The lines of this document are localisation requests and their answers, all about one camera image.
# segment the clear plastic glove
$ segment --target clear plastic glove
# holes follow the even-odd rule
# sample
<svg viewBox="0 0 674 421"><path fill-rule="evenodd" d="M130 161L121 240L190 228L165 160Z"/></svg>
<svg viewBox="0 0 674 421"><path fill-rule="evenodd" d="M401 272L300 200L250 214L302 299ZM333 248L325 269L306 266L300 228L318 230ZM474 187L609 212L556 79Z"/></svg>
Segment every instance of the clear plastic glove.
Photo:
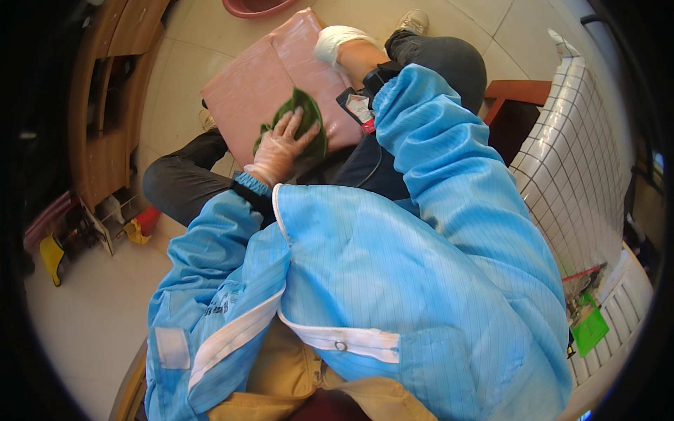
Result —
<svg viewBox="0 0 674 421"><path fill-rule="evenodd" d="M304 110L300 106L295 112L286 112L273 130L262 135L253 164L244 166L243 170L269 187L290 180L295 175L295 159L321 130L320 122L316 121L295 141L303 114Z"/></svg>

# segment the pink vinyl pad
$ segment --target pink vinyl pad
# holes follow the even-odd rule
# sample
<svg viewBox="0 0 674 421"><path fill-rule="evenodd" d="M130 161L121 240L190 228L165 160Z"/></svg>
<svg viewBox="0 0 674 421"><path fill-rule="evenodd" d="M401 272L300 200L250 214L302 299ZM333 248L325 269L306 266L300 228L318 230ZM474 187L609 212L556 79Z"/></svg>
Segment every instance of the pink vinyl pad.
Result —
<svg viewBox="0 0 674 421"><path fill-rule="evenodd" d="M322 29L310 8L257 41L202 89L208 110L239 167L253 163L253 144L261 123L302 89L318 104L328 151L357 145L363 132L336 98L351 87L346 75L313 56Z"/></svg>

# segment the white sneaker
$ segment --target white sneaker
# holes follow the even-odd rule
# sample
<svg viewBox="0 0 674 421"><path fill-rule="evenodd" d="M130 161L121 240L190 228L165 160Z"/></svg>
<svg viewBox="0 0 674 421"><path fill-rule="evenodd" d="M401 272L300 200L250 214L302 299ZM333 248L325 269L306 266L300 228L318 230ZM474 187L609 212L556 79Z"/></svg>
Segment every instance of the white sneaker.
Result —
<svg viewBox="0 0 674 421"><path fill-rule="evenodd" d="M428 33L428 15L419 9L412 9L400 18L398 29L405 29L417 35Z"/></svg>
<svg viewBox="0 0 674 421"><path fill-rule="evenodd" d="M206 109L201 109L199 111L199 121L202 123L202 127L204 128L204 133L211 130L211 129L217 129L218 126L215 124L215 120L213 119L213 116L210 114L209 110Z"/></svg>

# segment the leg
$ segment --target leg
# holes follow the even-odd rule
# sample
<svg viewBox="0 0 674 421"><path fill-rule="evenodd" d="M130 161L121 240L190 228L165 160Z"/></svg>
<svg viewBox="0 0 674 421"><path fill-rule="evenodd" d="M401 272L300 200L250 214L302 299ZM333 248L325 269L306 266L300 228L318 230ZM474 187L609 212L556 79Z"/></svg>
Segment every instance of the leg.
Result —
<svg viewBox="0 0 674 421"><path fill-rule="evenodd" d="M449 36L432 38L398 29L386 41L391 60L416 63L442 76L461 95L463 107L477 114L485 99L487 70L480 53L466 41Z"/></svg>
<svg viewBox="0 0 674 421"><path fill-rule="evenodd" d="M213 128L181 150L153 162L143 176L143 192L161 212L188 226L213 196L229 189L232 180L210 172L227 152Z"/></svg>

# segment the wooden cabinet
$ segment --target wooden cabinet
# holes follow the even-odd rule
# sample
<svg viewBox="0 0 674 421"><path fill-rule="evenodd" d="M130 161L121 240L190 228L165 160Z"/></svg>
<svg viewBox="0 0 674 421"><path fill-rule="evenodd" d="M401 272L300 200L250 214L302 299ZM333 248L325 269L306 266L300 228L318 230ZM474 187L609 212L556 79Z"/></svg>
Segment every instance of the wooden cabinet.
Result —
<svg viewBox="0 0 674 421"><path fill-rule="evenodd" d="M108 56L145 54L169 0L128 0L110 41Z"/></svg>
<svg viewBox="0 0 674 421"><path fill-rule="evenodd" d="M86 207L129 186L129 155L140 119L169 0L106 0L85 30L73 65L68 150L73 185ZM130 73L111 80L115 70Z"/></svg>

